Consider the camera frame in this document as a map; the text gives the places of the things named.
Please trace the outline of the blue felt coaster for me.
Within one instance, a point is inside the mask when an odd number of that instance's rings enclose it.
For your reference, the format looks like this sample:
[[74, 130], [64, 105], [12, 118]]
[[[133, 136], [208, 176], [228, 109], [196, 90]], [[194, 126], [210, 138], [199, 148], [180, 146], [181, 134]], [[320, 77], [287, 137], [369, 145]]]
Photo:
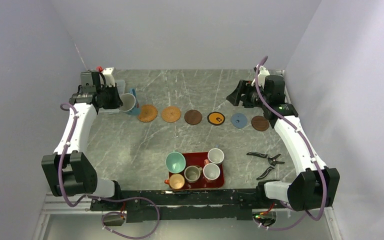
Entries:
[[247, 125], [248, 119], [243, 113], [235, 113], [231, 116], [230, 122], [235, 128], [242, 129]]

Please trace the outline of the blue white cup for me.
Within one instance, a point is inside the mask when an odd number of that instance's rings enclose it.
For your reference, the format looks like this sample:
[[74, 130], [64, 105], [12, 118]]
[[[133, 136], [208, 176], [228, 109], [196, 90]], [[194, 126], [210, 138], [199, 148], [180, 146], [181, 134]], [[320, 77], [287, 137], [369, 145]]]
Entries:
[[122, 113], [130, 116], [138, 116], [141, 113], [136, 90], [134, 88], [130, 88], [127, 93], [121, 94], [119, 98], [122, 102], [119, 110]]

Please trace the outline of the black orange smiley coaster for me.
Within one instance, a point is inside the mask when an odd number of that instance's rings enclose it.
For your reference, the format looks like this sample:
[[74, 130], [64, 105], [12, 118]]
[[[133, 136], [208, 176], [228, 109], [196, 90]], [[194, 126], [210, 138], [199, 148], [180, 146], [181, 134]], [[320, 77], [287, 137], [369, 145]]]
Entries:
[[214, 126], [222, 125], [225, 120], [226, 117], [221, 112], [213, 111], [207, 115], [207, 121]]

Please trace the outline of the brown wooden coaster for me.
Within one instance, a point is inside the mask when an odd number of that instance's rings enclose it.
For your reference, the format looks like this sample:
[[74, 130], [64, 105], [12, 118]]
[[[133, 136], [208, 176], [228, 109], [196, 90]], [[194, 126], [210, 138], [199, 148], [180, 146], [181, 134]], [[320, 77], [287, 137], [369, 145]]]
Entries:
[[261, 115], [254, 116], [251, 119], [251, 125], [255, 130], [260, 132], [266, 131], [270, 127], [269, 121]]

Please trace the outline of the woven rattan coaster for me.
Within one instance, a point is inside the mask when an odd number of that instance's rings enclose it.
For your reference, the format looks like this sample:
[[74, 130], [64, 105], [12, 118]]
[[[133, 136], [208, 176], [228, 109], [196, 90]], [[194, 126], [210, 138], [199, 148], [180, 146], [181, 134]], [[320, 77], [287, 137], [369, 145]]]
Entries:
[[176, 106], [168, 106], [163, 109], [161, 113], [162, 119], [167, 123], [174, 123], [180, 119], [182, 115], [181, 110]]
[[154, 105], [145, 104], [140, 108], [140, 114], [137, 119], [143, 123], [153, 121], [158, 116], [158, 110]]

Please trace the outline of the dark wooden coaster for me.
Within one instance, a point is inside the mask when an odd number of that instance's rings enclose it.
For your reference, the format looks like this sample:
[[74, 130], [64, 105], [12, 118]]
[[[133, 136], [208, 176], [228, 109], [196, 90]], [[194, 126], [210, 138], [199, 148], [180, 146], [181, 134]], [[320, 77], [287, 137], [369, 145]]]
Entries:
[[188, 110], [184, 114], [184, 120], [189, 125], [199, 124], [202, 121], [202, 118], [203, 118], [203, 116], [202, 116], [201, 112], [196, 110], [196, 109]]

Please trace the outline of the small white cup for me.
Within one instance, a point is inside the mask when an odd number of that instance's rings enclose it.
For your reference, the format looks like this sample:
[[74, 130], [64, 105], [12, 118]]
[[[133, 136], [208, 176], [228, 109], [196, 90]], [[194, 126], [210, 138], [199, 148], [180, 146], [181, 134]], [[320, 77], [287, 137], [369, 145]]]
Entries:
[[218, 147], [215, 147], [208, 151], [207, 159], [209, 160], [210, 163], [220, 166], [225, 159], [225, 154], [221, 149], [219, 149]]

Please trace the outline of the red white cup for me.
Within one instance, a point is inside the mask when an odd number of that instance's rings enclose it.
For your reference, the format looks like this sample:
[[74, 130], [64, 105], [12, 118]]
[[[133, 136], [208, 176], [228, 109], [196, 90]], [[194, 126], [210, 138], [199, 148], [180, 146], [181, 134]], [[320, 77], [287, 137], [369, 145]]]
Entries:
[[216, 181], [220, 177], [221, 170], [217, 164], [210, 162], [208, 159], [205, 159], [202, 173], [204, 175], [205, 180], [211, 183]]

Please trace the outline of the teal green cup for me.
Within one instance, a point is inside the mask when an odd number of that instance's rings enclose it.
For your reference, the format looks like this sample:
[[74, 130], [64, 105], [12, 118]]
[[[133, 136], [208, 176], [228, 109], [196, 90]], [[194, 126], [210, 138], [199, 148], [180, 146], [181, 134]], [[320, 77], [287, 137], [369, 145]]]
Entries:
[[172, 174], [179, 174], [186, 168], [186, 158], [180, 152], [174, 151], [165, 159], [167, 170]]

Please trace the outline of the orange cup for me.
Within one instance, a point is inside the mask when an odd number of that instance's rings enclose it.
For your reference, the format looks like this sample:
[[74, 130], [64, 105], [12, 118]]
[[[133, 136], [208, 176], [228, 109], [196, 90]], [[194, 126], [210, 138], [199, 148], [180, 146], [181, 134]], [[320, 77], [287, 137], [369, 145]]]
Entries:
[[172, 174], [168, 179], [164, 181], [166, 185], [169, 185], [169, 187], [172, 190], [181, 190], [185, 185], [185, 178], [181, 174]]

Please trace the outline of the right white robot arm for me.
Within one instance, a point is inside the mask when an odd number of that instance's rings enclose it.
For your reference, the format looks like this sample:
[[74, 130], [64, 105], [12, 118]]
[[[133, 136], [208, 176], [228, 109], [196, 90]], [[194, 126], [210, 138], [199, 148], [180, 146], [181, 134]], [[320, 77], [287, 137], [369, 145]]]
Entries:
[[256, 203], [269, 207], [274, 201], [288, 203], [297, 212], [333, 205], [340, 174], [329, 168], [316, 153], [295, 107], [286, 101], [285, 81], [280, 75], [267, 75], [263, 86], [240, 80], [226, 97], [233, 106], [259, 107], [270, 126], [280, 136], [294, 164], [296, 177], [291, 183], [263, 180], [258, 183]]

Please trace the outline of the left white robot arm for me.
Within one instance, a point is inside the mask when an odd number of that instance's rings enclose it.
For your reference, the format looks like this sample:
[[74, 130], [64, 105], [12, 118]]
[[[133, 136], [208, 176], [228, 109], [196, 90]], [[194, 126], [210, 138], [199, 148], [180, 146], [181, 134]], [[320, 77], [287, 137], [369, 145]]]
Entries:
[[116, 110], [123, 105], [117, 89], [115, 68], [88, 70], [80, 74], [81, 84], [67, 104], [68, 122], [57, 147], [42, 158], [41, 166], [55, 197], [91, 195], [104, 198], [111, 210], [119, 209], [124, 196], [117, 182], [98, 176], [86, 156], [88, 138], [99, 110]]

